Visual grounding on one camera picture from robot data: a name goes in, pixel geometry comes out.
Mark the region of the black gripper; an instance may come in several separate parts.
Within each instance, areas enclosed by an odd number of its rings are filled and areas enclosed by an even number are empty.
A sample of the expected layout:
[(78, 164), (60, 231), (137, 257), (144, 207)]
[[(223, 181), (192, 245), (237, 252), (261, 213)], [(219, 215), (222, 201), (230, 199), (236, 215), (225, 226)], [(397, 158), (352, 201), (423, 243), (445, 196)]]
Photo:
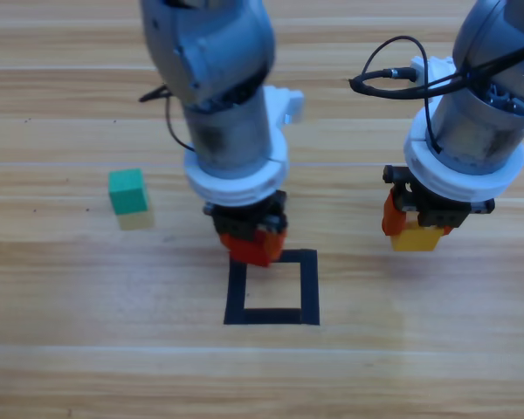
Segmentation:
[(471, 214), (491, 214), (494, 200), (464, 202), (452, 200), (427, 189), (407, 167), (386, 165), (383, 181), (391, 184), (383, 205), (385, 236), (398, 236), (405, 229), (407, 214), (417, 213), (419, 227), (435, 227), (440, 237), (448, 236)]
[(285, 214), (287, 193), (277, 190), (267, 198), (243, 207), (225, 207), (206, 202), (203, 213), (210, 216), (221, 244), (233, 256), (251, 255), (255, 251), (255, 233), (265, 232), (265, 263), (281, 257), (287, 236)]

